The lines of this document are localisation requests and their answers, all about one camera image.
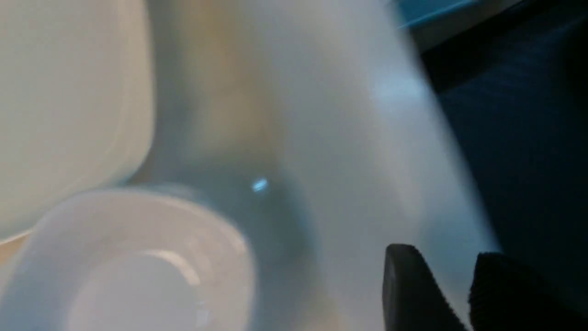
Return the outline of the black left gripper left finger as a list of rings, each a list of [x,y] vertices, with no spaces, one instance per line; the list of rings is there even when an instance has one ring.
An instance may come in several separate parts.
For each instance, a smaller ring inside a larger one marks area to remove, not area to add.
[[[422,254],[412,245],[385,250],[382,285],[386,331],[465,331]]]

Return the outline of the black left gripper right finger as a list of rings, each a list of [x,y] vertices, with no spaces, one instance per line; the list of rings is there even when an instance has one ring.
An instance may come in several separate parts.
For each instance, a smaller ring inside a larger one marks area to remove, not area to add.
[[[586,331],[587,317],[535,270],[501,253],[477,256],[469,293],[475,331]]]

